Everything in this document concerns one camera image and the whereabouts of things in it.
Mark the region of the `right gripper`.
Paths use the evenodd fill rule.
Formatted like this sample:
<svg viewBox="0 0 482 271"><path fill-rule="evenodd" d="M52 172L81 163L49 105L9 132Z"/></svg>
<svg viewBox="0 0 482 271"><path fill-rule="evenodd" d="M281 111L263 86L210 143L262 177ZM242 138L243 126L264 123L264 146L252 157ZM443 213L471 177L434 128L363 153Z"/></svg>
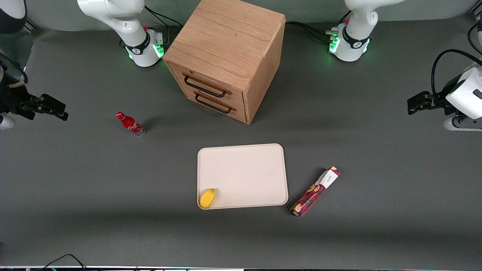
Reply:
<svg viewBox="0 0 482 271"><path fill-rule="evenodd" d="M48 114L67 121L69 114L65 112L66 105L48 94L40 96L39 107L35 97L28 93L26 83L4 75L1 79L0 111L12 113L29 120L34 120L36 113Z"/></svg>

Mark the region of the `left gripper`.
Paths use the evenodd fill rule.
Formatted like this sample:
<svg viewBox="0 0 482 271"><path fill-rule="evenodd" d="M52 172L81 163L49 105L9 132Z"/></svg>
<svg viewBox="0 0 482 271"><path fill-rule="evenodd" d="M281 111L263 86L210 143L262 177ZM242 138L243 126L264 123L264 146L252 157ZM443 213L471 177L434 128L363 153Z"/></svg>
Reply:
<svg viewBox="0 0 482 271"><path fill-rule="evenodd" d="M436 94L433 109L443 109L446 116L463 115L479 119L482 116L481 90L481 66L471 67L448 82L445 88ZM407 101L408 115L429 110L431 107L432 95L428 91L422 91Z"/></svg>

